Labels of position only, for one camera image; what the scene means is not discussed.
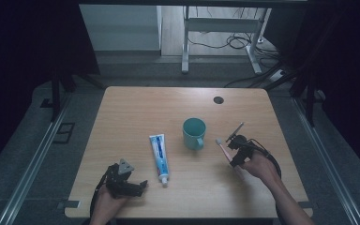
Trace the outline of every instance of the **dark circle on table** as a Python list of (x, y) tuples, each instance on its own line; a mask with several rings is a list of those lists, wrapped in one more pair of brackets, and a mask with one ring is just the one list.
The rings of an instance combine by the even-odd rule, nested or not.
[(222, 104), (224, 102), (223, 97), (214, 97), (213, 101), (215, 101), (216, 104)]

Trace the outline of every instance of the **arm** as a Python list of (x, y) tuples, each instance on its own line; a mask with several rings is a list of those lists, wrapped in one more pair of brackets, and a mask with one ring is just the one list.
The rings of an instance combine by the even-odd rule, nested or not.
[(121, 197), (114, 199), (105, 185), (98, 191), (98, 197), (93, 210), (90, 225), (105, 225), (116, 216), (122, 206), (130, 197)]
[(240, 166), (253, 176), (260, 178), (268, 187), (273, 194), (280, 214), (288, 224), (314, 224), (286, 189), (273, 163), (263, 154), (254, 151), (252, 159)]

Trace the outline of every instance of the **metal rail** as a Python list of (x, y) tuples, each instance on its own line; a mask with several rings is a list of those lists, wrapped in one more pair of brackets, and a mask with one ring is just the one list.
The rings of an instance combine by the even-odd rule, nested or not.
[(45, 158), (49, 147), (53, 141), (54, 135), (57, 132), (57, 129), (60, 127), (61, 121), (63, 120), (69, 101), (71, 99), (71, 94), (66, 93), (64, 95), (63, 107), (61, 112), (58, 114), (57, 118), (52, 121), (49, 125), (48, 130), (45, 133), (39, 147), (37, 148), (36, 153), (31, 159), (30, 164), (28, 165), (26, 171), (22, 175), (19, 183), (14, 189), (13, 193), (10, 196), (10, 199), (5, 206), (1, 216), (0, 216), (0, 225), (1, 224), (12, 224), (17, 214), (20, 211), (20, 208), (23, 205), (25, 196), (28, 193), (28, 190), (32, 186), (35, 177), (39, 171), (40, 166), (42, 165), (43, 159)]
[(340, 175), (338, 174), (338, 170), (336, 169), (332, 159), (328, 155), (323, 142), (316, 129), (310, 125), (308, 120), (305, 117), (305, 110), (300, 102), (300, 99), (293, 99), (293, 103), (295, 104), (298, 114), (300, 116), (300, 120), (302, 121), (303, 126), (306, 129), (307, 135), (312, 140), (314, 145), (314, 149), (316, 150), (318, 157), (320, 158), (324, 169), (329, 177), (329, 180), (332, 183), (332, 186), (344, 207), (344, 211), (351, 224), (359, 225), (360, 224), (360, 212), (358, 206), (356, 205), (353, 196), (350, 191), (347, 189), (346, 185), (343, 183)]

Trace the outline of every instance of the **white wall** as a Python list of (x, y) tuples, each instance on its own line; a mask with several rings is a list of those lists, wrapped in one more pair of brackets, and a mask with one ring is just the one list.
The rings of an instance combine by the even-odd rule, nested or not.
[(80, 5), (95, 51), (158, 51), (161, 6)]

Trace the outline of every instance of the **metal stand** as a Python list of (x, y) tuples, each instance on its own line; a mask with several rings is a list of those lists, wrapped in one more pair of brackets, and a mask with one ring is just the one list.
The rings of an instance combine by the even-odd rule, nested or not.
[(184, 44), (181, 70), (188, 73), (188, 32), (227, 32), (227, 33), (254, 33), (250, 46), (247, 46), (247, 55), (256, 74), (262, 70), (254, 54), (260, 33), (263, 28), (267, 8), (263, 9), (259, 20), (251, 19), (223, 19), (223, 18), (189, 18), (189, 7), (186, 7), (184, 18)]

